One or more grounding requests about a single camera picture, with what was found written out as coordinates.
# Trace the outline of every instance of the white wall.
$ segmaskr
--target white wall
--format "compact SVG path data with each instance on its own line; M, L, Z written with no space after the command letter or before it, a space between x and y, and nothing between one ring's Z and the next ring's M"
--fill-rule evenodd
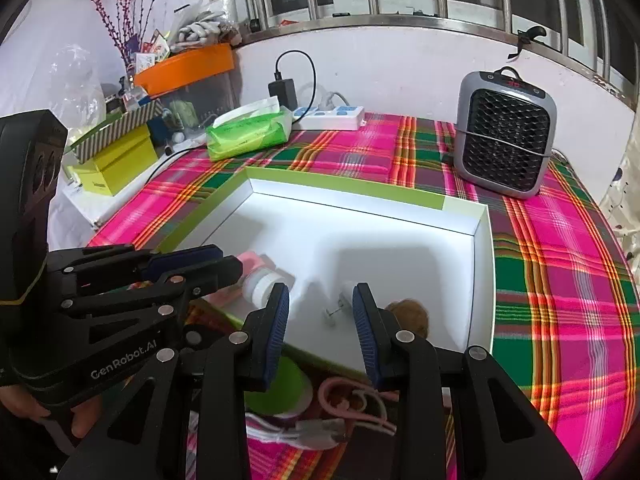
M514 51L497 41L428 28L335 28L281 36L236 50L240 104L268 95L275 59L292 48L313 58L320 86L341 92L350 104L453 123L462 78L507 65ZM524 51L510 65L553 97L554 147L600 202L625 151L634 113L588 79L537 54ZM294 79L299 104L306 104L312 81L306 58L289 54L279 68L284 78Z
M104 1L113 19L114 1ZM156 0L146 36L156 27L168 29L174 9L195 1ZM117 84L124 75L120 54L91 0L31 0L24 22L0 45L0 116L47 107L52 60L71 43L93 54L101 82Z

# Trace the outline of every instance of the orange lid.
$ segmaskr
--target orange lid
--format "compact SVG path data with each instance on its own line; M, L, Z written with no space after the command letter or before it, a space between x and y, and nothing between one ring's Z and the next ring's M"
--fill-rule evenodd
M234 67L234 57L228 43L187 50L147 68L133 78L150 97L166 94L182 86L228 72Z

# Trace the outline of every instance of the brown round object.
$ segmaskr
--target brown round object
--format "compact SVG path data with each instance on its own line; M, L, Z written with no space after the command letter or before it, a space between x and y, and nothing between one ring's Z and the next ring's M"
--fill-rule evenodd
M429 336L429 314L418 301L397 301L389 303L386 309L396 316L402 330L410 330L418 337L427 339Z

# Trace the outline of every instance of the power adapter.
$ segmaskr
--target power adapter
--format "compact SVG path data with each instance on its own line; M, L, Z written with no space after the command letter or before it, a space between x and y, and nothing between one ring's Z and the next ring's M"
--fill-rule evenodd
M280 106L291 111L298 108L296 86L293 84L293 79L282 79L280 72L276 72L276 81L269 83L269 95L276 96Z

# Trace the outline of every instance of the power strip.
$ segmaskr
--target power strip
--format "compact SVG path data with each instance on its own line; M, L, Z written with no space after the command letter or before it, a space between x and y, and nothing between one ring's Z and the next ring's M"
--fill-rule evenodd
M293 118L297 119L306 107L296 108ZM360 129L365 124L362 106L338 106L333 110L319 110L313 107L292 127L293 130L351 130Z

